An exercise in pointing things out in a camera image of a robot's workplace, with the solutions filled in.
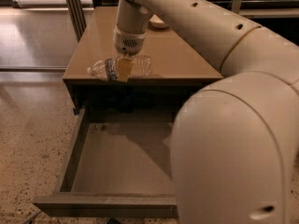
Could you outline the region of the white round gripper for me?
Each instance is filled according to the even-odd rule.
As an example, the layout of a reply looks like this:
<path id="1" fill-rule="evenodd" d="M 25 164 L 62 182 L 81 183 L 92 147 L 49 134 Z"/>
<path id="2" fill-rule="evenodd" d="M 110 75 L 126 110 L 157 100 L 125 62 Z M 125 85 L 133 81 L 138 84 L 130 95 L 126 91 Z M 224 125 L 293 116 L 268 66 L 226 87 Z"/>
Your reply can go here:
<path id="1" fill-rule="evenodd" d="M 124 32 L 118 26 L 114 28 L 113 42 L 119 54 L 134 56 L 142 48 L 146 34 L 131 34 Z M 122 57 L 117 60 L 118 81 L 126 82 L 133 70 L 134 60 L 132 58 Z"/>

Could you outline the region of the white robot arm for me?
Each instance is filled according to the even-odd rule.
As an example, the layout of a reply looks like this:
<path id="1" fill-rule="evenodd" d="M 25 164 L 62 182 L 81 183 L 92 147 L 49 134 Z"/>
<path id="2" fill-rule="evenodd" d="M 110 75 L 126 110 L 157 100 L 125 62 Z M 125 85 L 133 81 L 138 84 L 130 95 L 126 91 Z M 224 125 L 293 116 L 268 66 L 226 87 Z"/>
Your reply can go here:
<path id="1" fill-rule="evenodd" d="M 180 224 L 290 224 L 298 48 L 206 0 L 147 8 L 223 76 L 183 105 L 170 144 Z"/>

